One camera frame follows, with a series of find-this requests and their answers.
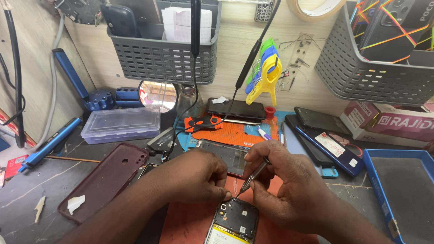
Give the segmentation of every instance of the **phone camera lens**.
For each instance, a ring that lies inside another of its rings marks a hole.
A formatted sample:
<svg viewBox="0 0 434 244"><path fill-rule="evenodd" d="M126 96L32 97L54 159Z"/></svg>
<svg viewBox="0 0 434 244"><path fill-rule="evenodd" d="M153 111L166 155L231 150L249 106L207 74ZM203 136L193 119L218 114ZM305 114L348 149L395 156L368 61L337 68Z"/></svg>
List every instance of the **phone camera lens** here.
<svg viewBox="0 0 434 244"><path fill-rule="evenodd" d="M395 19L396 19L396 16L398 15L395 11L391 12L390 14L391 14ZM390 23L392 23L392 22L393 22L392 18L391 18L389 15L387 15L387 16L386 16L386 23L390 24Z"/></svg>
<svg viewBox="0 0 434 244"><path fill-rule="evenodd" d="M399 6L401 6L404 3L404 1L405 0L395 0L395 1L393 1L393 5L395 7L399 7Z"/></svg>
<svg viewBox="0 0 434 244"><path fill-rule="evenodd" d="M401 9L401 13L405 13L405 12L407 12L407 10L408 10L408 7L405 6L405 7L403 7L403 8Z"/></svg>

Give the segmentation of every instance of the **human hand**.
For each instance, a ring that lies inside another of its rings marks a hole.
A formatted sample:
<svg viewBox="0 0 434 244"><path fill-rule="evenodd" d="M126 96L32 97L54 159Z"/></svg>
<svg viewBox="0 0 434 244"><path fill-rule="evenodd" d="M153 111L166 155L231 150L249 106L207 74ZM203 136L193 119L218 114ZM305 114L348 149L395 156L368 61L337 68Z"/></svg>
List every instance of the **human hand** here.
<svg viewBox="0 0 434 244"><path fill-rule="evenodd" d="M339 199L329 190L310 160L290 154L277 140L260 142L244 158L248 163L243 179L268 156L272 165L251 182L253 204L278 225L303 233L315 233L327 222L329 209ZM283 180L277 197L267 191L274 175Z"/></svg>
<svg viewBox="0 0 434 244"><path fill-rule="evenodd" d="M214 153L194 148L158 166L146 175L167 193L168 201L196 202L229 200L224 188L226 163Z"/></svg>

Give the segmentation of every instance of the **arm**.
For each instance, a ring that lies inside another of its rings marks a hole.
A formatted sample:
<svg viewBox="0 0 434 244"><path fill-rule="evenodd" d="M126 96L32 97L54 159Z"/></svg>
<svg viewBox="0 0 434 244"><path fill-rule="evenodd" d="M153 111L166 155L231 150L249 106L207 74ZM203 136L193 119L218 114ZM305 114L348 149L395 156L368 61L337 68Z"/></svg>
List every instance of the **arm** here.
<svg viewBox="0 0 434 244"><path fill-rule="evenodd" d="M253 145L245 160L246 179L268 156L272 165L250 184L254 205L278 225L318 234L331 243L392 244L350 204L336 197L305 155L290 154L278 141ZM274 175L283 180L277 193L267 191Z"/></svg>
<svg viewBox="0 0 434 244"><path fill-rule="evenodd" d="M147 173L58 243L133 243L168 202L229 200L226 174L226 164L213 153L190 150Z"/></svg>

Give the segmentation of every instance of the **gray plastic basket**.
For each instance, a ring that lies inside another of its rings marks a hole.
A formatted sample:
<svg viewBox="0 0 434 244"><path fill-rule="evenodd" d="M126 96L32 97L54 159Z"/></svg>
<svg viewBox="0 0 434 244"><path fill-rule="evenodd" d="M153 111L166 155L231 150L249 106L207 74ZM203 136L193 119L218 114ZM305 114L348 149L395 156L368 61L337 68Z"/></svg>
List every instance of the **gray plastic basket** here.
<svg viewBox="0 0 434 244"><path fill-rule="evenodd" d="M345 100L421 106L434 96L434 68L363 60L346 5L339 11L315 70L331 93Z"/></svg>
<svg viewBox="0 0 434 244"><path fill-rule="evenodd" d="M189 0L156 2L160 16L161 10L166 7L190 8ZM207 85L213 82L217 67L221 2L203 0L201 8L213 12L211 42L201 44L201 52L196 59L196 81L200 85ZM107 28L124 76L128 79L193 84L191 44L166 41L163 24L138 22L138 27L143 38L114 36Z"/></svg>

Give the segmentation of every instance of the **phone keypad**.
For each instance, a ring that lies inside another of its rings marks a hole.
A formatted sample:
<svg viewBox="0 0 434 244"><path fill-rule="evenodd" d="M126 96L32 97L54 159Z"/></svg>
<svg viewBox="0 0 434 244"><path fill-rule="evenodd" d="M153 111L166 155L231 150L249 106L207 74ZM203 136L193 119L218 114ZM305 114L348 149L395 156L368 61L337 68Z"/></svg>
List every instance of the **phone keypad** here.
<svg viewBox="0 0 434 244"><path fill-rule="evenodd" d="M256 7L256 22L266 22L270 19L271 11L274 6L274 1L271 0L269 4L258 4Z"/></svg>

